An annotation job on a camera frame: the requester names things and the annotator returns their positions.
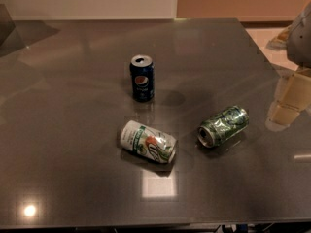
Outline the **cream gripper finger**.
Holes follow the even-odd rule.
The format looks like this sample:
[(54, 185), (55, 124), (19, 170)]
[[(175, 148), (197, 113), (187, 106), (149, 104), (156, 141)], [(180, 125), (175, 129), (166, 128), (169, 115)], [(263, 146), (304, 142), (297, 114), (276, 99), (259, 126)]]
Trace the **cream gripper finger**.
[(296, 71), (286, 70), (277, 83), (265, 126), (271, 131), (283, 131), (301, 112), (310, 111), (310, 105), (311, 69), (299, 67)]

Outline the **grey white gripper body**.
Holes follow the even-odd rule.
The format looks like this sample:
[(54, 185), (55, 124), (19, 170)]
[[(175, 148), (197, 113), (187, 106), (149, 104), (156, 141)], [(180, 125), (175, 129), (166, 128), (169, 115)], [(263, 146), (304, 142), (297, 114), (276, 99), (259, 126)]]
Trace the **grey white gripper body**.
[(311, 3), (296, 17), (287, 40), (287, 58), (306, 68), (311, 68)]

